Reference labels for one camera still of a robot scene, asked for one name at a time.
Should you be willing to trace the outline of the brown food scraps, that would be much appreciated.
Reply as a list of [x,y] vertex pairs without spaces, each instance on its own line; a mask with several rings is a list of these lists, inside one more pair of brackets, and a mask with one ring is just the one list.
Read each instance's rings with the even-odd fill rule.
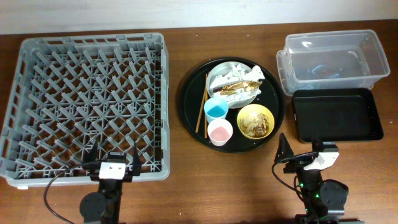
[[244,134],[253,137],[264,137],[269,130],[268,116],[263,113],[248,114],[241,120],[240,128]]

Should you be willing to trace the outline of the light blue cup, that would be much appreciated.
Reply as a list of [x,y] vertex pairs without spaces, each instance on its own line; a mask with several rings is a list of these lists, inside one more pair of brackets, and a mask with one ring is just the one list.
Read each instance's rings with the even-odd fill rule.
[[229,106],[224,99],[214,97],[206,101],[204,109],[207,122],[210,123],[217,118],[225,119]]

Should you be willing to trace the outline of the pink cup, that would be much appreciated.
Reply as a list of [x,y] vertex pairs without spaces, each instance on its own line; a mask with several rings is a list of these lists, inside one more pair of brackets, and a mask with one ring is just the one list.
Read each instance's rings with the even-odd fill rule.
[[224,146],[233,135],[233,127],[226,119],[216,118],[209,123],[207,133],[214,146]]

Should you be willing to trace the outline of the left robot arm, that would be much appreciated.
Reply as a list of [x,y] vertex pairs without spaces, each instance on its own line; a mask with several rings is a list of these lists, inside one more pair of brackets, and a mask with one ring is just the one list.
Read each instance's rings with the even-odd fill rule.
[[82,168],[99,186],[96,192],[81,200],[80,213],[85,223],[118,223],[123,183],[131,182],[134,176],[141,174],[138,150],[133,145],[132,169],[127,168],[126,153],[108,152],[104,159],[97,159],[97,151],[98,143],[95,142],[83,158]]

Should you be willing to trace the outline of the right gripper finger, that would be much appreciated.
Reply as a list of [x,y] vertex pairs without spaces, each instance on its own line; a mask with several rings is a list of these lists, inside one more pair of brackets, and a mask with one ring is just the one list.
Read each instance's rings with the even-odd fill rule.
[[315,134],[312,136],[312,151],[313,152],[322,152],[323,151],[323,142]]
[[279,145],[275,155],[274,162],[282,162],[284,159],[288,159],[294,156],[294,152],[285,136],[284,133],[279,135]]

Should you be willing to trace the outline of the gold foil wrapper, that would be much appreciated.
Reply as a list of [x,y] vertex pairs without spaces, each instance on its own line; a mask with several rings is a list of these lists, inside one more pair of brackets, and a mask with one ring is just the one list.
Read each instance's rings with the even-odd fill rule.
[[255,81],[243,81],[237,82],[230,85],[225,85],[220,90],[220,95],[233,95],[236,94],[239,90],[245,91],[252,91],[259,88],[262,84],[262,81],[255,82]]

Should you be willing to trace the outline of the yellow bowl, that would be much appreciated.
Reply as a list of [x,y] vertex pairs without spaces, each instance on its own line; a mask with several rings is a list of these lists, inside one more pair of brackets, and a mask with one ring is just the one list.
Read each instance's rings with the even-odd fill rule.
[[[240,124],[241,124],[241,120],[243,117],[247,116],[248,114],[257,114],[257,113],[263,113],[264,115],[268,116],[268,123],[269,123],[269,130],[267,132],[267,134],[264,137],[261,138],[253,138],[250,137],[246,134],[243,133],[243,131],[240,128]],[[253,140],[257,140],[257,139],[263,139],[265,137],[268,137],[271,132],[274,130],[274,126],[275,126],[275,119],[273,114],[271,113],[271,111],[266,108],[265,106],[259,105],[259,104],[250,104],[250,105],[246,105],[245,107],[241,108],[241,110],[238,113],[237,116],[237,125],[238,128],[240,130],[240,132],[248,139],[253,139]]]

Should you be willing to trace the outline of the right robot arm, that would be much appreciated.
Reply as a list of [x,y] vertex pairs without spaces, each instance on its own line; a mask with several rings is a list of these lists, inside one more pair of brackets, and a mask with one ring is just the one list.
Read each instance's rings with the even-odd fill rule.
[[[333,142],[312,137],[312,150],[295,155],[286,136],[279,135],[279,145],[271,167],[273,176],[293,190],[305,207],[304,214],[294,217],[294,223],[339,223],[345,214],[344,205],[349,188],[333,179],[322,178],[321,171],[331,167],[340,153]],[[294,174],[293,185],[284,182],[275,173],[275,166],[284,164],[285,174]]]

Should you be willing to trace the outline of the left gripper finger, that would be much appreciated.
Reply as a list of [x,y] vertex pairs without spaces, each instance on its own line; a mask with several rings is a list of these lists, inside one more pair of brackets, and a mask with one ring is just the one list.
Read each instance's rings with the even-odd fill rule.
[[133,149],[133,162],[132,162],[132,175],[140,176],[142,169],[142,164],[138,155],[138,150],[136,144],[134,144]]
[[92,148],[84,155],[83,162],[85,164],[95,162],[97,150],[98,150],[98,142],[95,141]]

